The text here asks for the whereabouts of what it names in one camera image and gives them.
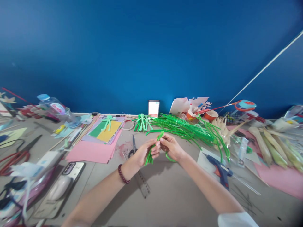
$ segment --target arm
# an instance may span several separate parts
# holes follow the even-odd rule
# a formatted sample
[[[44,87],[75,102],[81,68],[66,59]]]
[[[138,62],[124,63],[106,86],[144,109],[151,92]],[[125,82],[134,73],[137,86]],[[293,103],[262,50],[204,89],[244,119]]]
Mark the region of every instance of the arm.
[[[223,213],[244,212],[238,201],[216,179],[203,170],[178,144],[174,137],[164,134],[160,139],[162,150],[168,154],[189,174],[206,199],[217,211]]]
[[[138,172],[140,167],[145,164],[147,153],[154,144],[156,144],[156,146],[152,149],[151,154],[153,159],[157,158],[160,152],[160,142],[157,141],[157,139],[153,139],[143,144],[137,152],[121,166],[121,172],[126,180],[130,180]],[[91,226],[124,185],[116,169],[80,200],[62,227]]]

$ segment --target gray table surface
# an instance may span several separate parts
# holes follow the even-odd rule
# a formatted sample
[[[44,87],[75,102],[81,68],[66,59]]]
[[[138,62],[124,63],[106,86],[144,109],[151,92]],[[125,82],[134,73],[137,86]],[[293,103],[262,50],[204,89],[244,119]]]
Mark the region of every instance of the gray table surface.
[[[50,133],[42,128],[35,129],[36,125],[33,124],[33,121],[44,124],[51,129],[58,128],[61,123],[54,124],[45,119],[33,118],[27,119],[25,122],[14,123],[19,124],[19,126],[13,129],[27,127],[24,135],[34,130],[33,134],[25,138],[26,144],[38,135],[43,135],[30,151],[29,161],[36,163],[60,139],[54,139]],[[108,164],[86,162],[86,167],[60,214],[55,219],[48,219],[45,224],[61,226],[79,199],[125,161],[122,151],[127,148],[132,149],[133,134],[135,134],[137,147],[156,136],[155,133],[146,136],[144,133],[123,131],[118,140],[114,158]],[[196,145],[179,137],[176,139],[186,152],[195,160],[198,159],[199,148]],[[217,152],[213,148],[201,145],[209,151]],[[15,152],[17,146],[16,143],[13,146],[1,148],[0,159]],[[67,162],[63,160],[60,164],[65,166]],[[251,161],[247,160],[246,164],[255,170]],[[233,166],[232,170],[261,194],[258,196],[236,179],[229,179],[231,193],[259,226],[292,226],[297,223],[303,205],[301,200],[275,188],[267,187],[247,169]],[[153,165],[148,165],[141,171],[151,188],[151,194],[144,199],[136,181],[132,180],[129,185],[122,188],[100,214],[94,226],[217,226],[218,215],[215,210],[178,163],[168,161],[164,153],[161,153]],[[11,177],[0,178],[1,188],[11,179]],[[42,198],[41,196],[40,200],[29,209],[29,214],[37,209]],[[28,223],[34,224],[38,221],[38,219],[30,218]]]

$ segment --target hand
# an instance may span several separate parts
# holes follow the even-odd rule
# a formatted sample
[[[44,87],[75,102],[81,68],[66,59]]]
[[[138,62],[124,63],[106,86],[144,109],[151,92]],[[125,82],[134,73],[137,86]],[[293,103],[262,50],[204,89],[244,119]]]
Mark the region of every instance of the hand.
[[[173,136],[164,133],[163,137],[160,139],[161,149],[168,152],[171,158],[179,162],[182,158],[186,156],[186,152],[180,147],[178,142]]]
[[[149,153],[151,147],[154,144],[156,144],[156,146],[152,148],[151,154],[153,159],[157,158],[160,153],[160,141],[157,141],[156,138],[145,142],[141,147],[139,147],[136,153],[131,157],[132,159],[135,160],[139,168],[145,165],[147,154]]]

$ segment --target red scissors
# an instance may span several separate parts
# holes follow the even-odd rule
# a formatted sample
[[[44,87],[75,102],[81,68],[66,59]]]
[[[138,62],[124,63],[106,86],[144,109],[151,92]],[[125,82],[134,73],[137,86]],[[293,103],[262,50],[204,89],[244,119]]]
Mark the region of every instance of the red scissors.
[[[26,162],[29,160],[30,157],[30,153],[29,150],[35,145],[35,143],[40,139],[42,135],[38,136],[36,139],[34,139],[33,141],[31,141],[27,146],[25,146],[25,148],[23,148],[21,151],[19,151],[19,147],[17,148],[17,152],[14,154],[11,154],[7,157],[5,157],[4,159],[0,160],[0,163],[9,159],[9,161],[5,164],[5,166],[0,170],[0,176],[8,176],[12,173],[12,171],[8,172],[8,169],[12,166],[17,164],[19,161],[21,161],[22,159],[23,162]]]

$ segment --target yellow paper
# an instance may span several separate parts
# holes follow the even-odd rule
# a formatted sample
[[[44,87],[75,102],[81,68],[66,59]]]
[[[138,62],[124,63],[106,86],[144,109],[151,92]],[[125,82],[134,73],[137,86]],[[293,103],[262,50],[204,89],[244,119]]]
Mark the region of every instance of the yellow paper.
[[[107,124],[107,127],[105,130],[103,130],[98,136],[97,139],[105,141],[105,142],[109,142],[109,140],[113,137],[113,135],[116,133],[116,131],[118,130],[118,128],[120,127],[121,122],[117,122],[117,121],[111,121],[111,127],[109,126],[109,124]]]
[[[2,136],[2,135],[7,135],[7,134],[9,134],[9,133],[10,133],[10,135],[9,135],[9,137],[7,138],[7,140],[4,140],[2,143],[0,143],[0,145],[1,145],[1,144],[4,144],[4,143],[7,143],[7,142],[9,142],[9,141],[12,141],[12,140],[19,139],[19,138],[22,136],[22,134],[25,132],[26,129],[27,129],[27,128],[21,128],[21,129],[16,129],[16,130],[13,130],[13,131],[6,131],[6,132],[1,133],[0,136]],[[11,146],[11,145],[13,145],[15,142],[16,142],[16,141],[13,141],[13,142],[11,142],[11,143],[7,143],[7,144],[5,144],[5,145],[3,145],[3,146],[0,146],[0,148]]]

